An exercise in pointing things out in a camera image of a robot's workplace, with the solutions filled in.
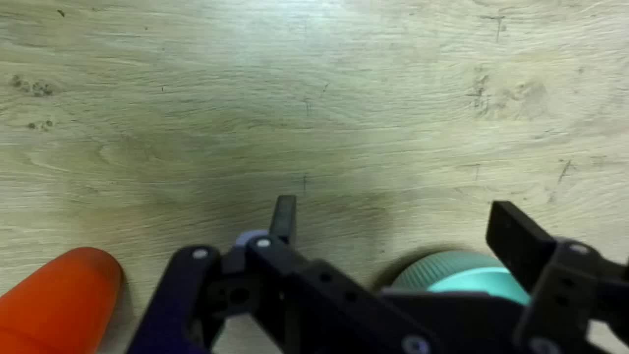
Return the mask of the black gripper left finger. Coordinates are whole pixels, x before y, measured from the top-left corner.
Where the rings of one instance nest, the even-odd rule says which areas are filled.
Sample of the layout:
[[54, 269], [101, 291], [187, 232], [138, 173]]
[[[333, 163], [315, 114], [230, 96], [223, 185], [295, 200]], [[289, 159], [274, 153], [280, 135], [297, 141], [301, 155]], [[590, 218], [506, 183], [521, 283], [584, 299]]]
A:
[[270, 234], [289, 244], [297, 232], [297, 196], [280, 194], [272, 214]]

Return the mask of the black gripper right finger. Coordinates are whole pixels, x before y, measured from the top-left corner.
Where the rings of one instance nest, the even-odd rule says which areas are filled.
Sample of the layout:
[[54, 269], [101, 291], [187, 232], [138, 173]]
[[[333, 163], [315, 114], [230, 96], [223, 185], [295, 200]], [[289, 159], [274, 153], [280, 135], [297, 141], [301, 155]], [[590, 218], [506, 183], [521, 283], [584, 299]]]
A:
[[557, 240], [512, 200], [492, 202], [486, 242], [527, 293], [557, 250]]

